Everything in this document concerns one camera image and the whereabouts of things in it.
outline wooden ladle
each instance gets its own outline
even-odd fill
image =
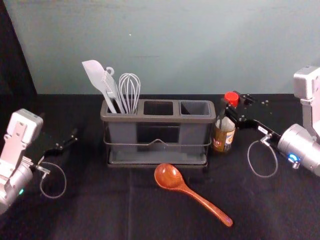
[[[163,189],[185,193],[199,203],[206,209],[212,212],[221,222],[226,226],[231,227],[233,221],[223,211],[213,205],[211,202],[204,199],[199,194],[192,191],[185,183],[181,173],[178,169],[168,163],[160,164],[154,171],[154,178],[156,183]]]

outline red bottle cap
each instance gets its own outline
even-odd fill
[[[237,107],[239,96],[233,91],[228,91],[224,94],[224,99],[227,100],[232,106]]]

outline wall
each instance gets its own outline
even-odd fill
[[[96,94],[81,65],[143,94],[291,93],[320,64],[319,0],[5,0],[36,90]]]

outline utensil holder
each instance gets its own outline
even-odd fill
[[[103,101],[100,117],[109,165],[207,164],[216,120],[211,101],[139,99],[136,114],[110,113]]]

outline black table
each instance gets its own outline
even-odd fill
[[[211,100],[216,108],[220,97],[144,96]],[[256,97],[269,104],[254,109],[253,115],[275,131],[282,134],[291,124],[302,123],[301,106],[293,95]],[[238,131],[230,153],[209,151],[207,170],[181,170],[190,188],[233,219],[234,226],[227,228],[188,196],[159,188],[154,169],[107,167],[102,100],[99,95],[39,95],[29,101],[1,97],[1,136],[11,113],[22,107],[45,113],[42,131],[52,140],[63,139],[74,127],[80,135],[62,157],[48,159],[66,173],[65,195],[57,200],[41,195],[41,175],[36,173],[24,194],[0,216],[0,239],[319,239],[320,179],[303,167],[293,170],[282,157],[274,177],[255,176],[246,156],[249,144],[261,134]],[[39,150],[34,144],[29,153],[37,158]],[[272,155],[262,146],[252,149],[252,162],[265,173],[274,167]],[[48,184],[58,192],[62,177],[55,171],[53,175]]]

